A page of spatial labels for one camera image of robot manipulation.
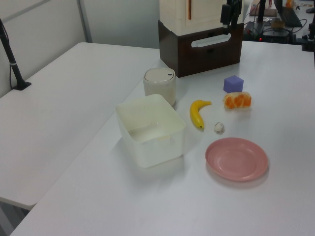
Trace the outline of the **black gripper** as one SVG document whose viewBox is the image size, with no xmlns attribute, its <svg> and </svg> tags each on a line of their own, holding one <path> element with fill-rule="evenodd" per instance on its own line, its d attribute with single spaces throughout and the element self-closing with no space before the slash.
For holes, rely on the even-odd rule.
<svg viewBox="0 0 315 236">
<path fill-rule="evenodd" d="M 222 5 L 220 22 L 223 27 L 229 26 L 229 31 L 232 32 L 237 28 L 238 17 L 242 13 L 242 0 L 227 0 L 227 4 Z"/>
</svg>

